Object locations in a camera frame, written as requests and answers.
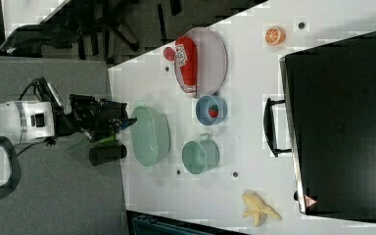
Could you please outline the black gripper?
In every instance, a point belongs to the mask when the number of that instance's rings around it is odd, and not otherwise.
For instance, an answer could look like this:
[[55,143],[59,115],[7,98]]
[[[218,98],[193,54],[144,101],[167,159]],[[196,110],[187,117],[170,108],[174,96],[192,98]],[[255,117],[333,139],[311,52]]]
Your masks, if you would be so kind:
[[136,118],[127,118],[127,104],[93,96],[70,94],[70,113],[56,114],[57,137],[84,133],[89,142],[96,142],[119,133],[134,124]]

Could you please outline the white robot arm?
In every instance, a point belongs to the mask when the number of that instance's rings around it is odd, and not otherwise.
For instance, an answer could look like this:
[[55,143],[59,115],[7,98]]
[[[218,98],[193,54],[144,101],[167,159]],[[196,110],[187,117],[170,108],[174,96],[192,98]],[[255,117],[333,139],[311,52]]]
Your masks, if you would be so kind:
[[0,234],[70,234],[122,198],[120,103],[73,96],[0,103]]

